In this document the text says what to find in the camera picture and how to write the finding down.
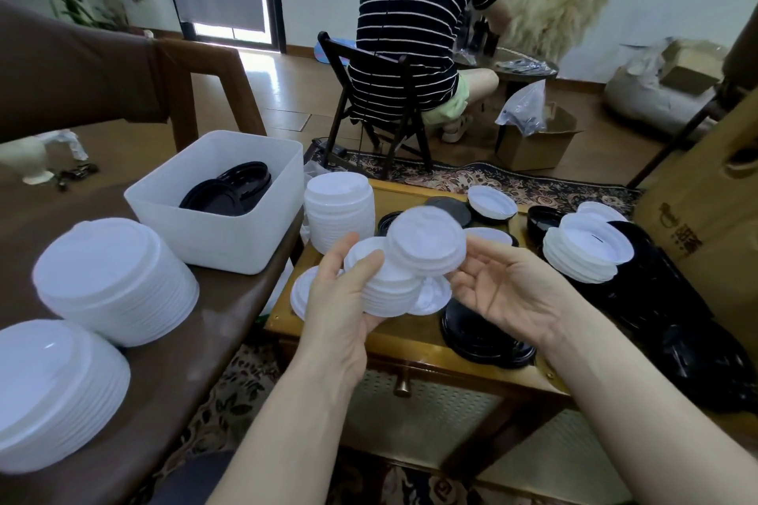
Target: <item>black and white striped shirt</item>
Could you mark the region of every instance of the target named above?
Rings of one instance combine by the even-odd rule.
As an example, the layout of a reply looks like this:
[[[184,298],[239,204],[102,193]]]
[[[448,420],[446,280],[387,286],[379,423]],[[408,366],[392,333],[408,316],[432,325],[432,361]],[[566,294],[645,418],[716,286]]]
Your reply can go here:
[[[412,62],[416,92],[422,110],[449,100],[458,88],[452,60],[456,23],[469,2],[477,10],[496,0],[361,0],[356,43],[358,48]],[[398,120],[405,92],[399,77],[372,75],[350,66],[353,79],[353,117]]]

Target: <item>white plastic bin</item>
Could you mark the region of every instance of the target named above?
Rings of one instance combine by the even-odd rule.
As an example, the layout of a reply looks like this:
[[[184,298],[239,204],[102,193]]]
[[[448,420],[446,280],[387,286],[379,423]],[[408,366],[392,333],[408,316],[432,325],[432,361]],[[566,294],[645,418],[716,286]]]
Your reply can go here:
[[[254,160],[268,166],[271,185],[251,212],[225,216],[179,207],[196,184]],[[129,187],[124,197],[139,221],[185,263],[257,274],[302,206],[303,184],[299,142],[216,130]]]

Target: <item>light green shorts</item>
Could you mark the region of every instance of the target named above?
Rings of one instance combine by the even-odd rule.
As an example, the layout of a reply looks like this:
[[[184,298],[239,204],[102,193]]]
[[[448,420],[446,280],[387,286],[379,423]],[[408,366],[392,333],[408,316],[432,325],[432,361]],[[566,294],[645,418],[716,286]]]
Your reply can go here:
[[[458,88],[453,97],[437,108],[422,112],[422,120],[426,126],[446,124],[460,118],[469,105],[469,83],[458,74]]]

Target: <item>black frame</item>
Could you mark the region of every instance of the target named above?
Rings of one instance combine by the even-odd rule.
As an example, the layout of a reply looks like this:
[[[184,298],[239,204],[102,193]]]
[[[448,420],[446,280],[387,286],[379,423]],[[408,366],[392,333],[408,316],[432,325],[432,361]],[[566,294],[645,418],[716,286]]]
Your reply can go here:
[[[236,38],[219,38],[208,37],[195,32],[195,25],[192,22],[182,22],[179,24],[182,28],[182,35],[187,41],[210,42],[217,44],[226,44],[233,47],[253,48],[259,50],[278,50],[281,53],[287,51],[287,39],[284,34],[284,16],[282,12],[282,0],[266,0],[269,12],[269,26],[271,29],[271,44],[262,44],[250,41],[240,41]]]
[[[352,172],[359,172],[363,175],[373,178],[374,176],[368,175],[364,170],[360,169],[354,164],[350,164],[340,157],[336,156],[333,152],[334,144],[336,143],[336,135],[340,130],[340,124],[342,120],[348,118],[353,113],[353,107],[347,106],[347,101],[351,100],[353,96],[353,82],[347,74],[347,70],[342,64],[340,58],[344,57],[350,60],[352,63],[362,65],[367,71],[376,73],[389,73],[400,75],[403,80],[403,86],[405,87],[405,107],[403,108],[403,115],[400,118],[400,122],[381,122],[373,121],[366,122],[361,120],[361,125],[365,128],[366,134],[369,140],[374,145],[374,148],[380,148],[380,140],[390,143],[390,150],[387,152],[387,157],[384,160],[384,166],[379,175],[380,180],[387,180],[390,176],[390,170],[392,169],[392,162],[395,159],[397,150],[403,148],[408,152],[419,156],[424,160],[424,167],[427,172],[432,171],[432,159],[431,151],[429,150],[429,142],[427,140],[426,128],[424,127],[424,121],[422,120],[421,109],[418,107],[418,100],[416,98],[415,82],[413,80],[413,74],[411,72],[410,60],[403,54],[398,60],[393,60],[385,56],[377,56],[371,52],[360,50],[359,48],[348,47],[344,44],[335,42],[329,38],[329,34],[325,31],[318,33],[318,42],[321,48],[324,50],[324,54],[329,60],[329,64],[336,74],[337,80],[342,84],[342,94],[340,95],[340,102],[337,104],[336,112],[334,113],[334,120],[332,121],[331,129],[329,130],[329,138],[327,139],[327,145],[324,151],[324,157],[321,160],[321,165],[325,168],[329,162],[346,168]],[[386,133],[392,135],[392,137],[377,134],[374,129],[378,128]],[[403,144],[403,140],[415,135],[418,140],[418,147],[421,150],[416,150],[411,146]]]

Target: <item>floral carpet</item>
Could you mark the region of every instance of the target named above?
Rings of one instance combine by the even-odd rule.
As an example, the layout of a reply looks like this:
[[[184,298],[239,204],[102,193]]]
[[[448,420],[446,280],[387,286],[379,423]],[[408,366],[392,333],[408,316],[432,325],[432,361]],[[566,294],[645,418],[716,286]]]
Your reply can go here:
[[[349,150],[346,159],[377,175],[384,156]],[[436,190],[465,193],[484,184],[505,192],[517,203],[573,210],[585,200],[596,200],[630,215],[640,192],[621,186],[588,184],[509,172],[477,162],[460,167],[435,163],[431,174],[420,161],[396,159],[392,181]],[[260,411],[277,380],[279,369],[273,347],[256,332],[236,353],[208,398],[197,409],[181,439],[160,471],[148,479],[130,501],[147,503],[153,491],[172,471],[206,452],[234,450]],[[479,505],[479,492],[458,481],[437,477],[357,451],[340,450],[328,505]],[[519,498],[518,503],[535,503]]]

